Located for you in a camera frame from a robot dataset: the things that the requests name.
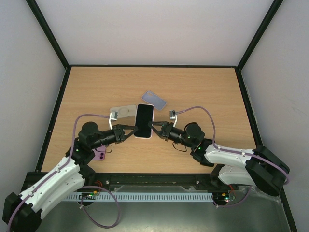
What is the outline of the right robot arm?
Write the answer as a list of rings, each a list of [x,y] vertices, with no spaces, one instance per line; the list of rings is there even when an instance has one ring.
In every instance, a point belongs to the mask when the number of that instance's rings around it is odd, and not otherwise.
[[[192,122],[183,130],[167,121],[149,122],[155,134],[166,141],[191,149],[191,156],[203,166],[214,167],[211,185],[222,189],[225,185],[255,186],[270,196],[278,196],[287,181],[289,167],[263,145],[255,149],[235,149],[214,144],[206,139],[201,127]]]

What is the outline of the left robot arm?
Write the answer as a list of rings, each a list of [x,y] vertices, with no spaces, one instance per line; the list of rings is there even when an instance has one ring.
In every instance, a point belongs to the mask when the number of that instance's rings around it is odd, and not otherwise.
[[[83,124],[72,146],[61,161],[38,182],[20,194],[6,197],[2,220],[9,232],[34,232],[42,220],[71,193],[92,188],[95,171],[89,167],[94,150],[119,144],[138,130],[136,126],[117,124],[100,131],[95,122]]]

